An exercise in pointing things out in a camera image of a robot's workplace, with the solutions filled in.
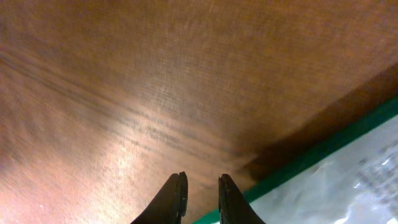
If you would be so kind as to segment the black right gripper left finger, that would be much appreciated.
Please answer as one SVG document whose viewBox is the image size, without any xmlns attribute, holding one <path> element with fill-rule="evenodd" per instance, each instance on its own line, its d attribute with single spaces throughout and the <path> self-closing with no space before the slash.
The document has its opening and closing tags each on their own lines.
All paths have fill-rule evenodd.
<svg viewBox="0 0 398 224">
<path fill-rule="evenodd" d="M 174 173 L 131 224 L 181 224 L 187 212 L 187 202 L 187 175 L 185 172 Z"/>
</svg>

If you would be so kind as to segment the green 3M gloves package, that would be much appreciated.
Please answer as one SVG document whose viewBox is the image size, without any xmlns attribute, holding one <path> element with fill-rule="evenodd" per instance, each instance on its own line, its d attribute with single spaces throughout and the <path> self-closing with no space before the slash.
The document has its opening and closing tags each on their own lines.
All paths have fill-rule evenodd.
<svg viewBox="0 0 398 224">
<path fill-rule="evenodd" d="M 266 223 L 397 222 L 397 99 L 244 193 Z"/>
</svg>

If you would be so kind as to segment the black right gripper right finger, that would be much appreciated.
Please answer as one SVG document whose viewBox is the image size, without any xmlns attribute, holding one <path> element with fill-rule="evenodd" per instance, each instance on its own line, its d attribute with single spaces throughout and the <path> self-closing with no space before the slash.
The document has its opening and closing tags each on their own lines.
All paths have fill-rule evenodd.
<svg viewBox="0 0 398 224">
<path fill-rule="evenodd" d="M 228 174 L 218 179 L 218 211 L 221 224 L 265 224 L 247 203 Z"/>
</svg>

